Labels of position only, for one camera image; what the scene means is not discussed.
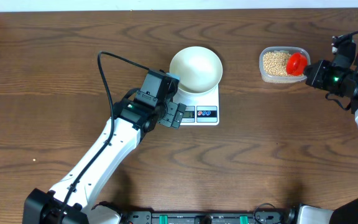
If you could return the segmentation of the red plastic measuring scoop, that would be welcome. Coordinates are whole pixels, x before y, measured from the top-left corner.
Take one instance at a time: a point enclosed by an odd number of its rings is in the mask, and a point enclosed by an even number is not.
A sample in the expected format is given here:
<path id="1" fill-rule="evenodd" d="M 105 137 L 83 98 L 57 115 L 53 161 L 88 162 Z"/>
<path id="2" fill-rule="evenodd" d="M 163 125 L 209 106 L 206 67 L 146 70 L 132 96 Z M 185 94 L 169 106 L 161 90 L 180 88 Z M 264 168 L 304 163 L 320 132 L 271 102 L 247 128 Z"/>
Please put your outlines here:
<path id="1" fill-rule="evenodd" d="M 301 53 L 294 53 L 287 62 L 286 72 L 291 76 L 300 76 L 308 65 L 307 58 Z"/>

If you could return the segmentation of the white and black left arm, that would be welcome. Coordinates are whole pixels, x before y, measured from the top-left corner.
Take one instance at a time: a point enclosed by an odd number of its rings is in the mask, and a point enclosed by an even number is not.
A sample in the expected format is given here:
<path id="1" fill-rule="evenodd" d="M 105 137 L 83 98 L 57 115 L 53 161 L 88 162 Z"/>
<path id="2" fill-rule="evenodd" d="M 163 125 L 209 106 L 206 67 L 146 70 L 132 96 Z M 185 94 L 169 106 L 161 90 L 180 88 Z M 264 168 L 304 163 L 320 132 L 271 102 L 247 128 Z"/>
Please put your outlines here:
<path id="1" fill-rule="evenodd" d="M 123 159 L 156 124 L 179 128 L 186 106 L 138 89 L 115 103 L 103 132 L 76 166 L 48 192 L 34 189 L 23 223 L 119 223 L 121 215 L 95 201 Z"/>

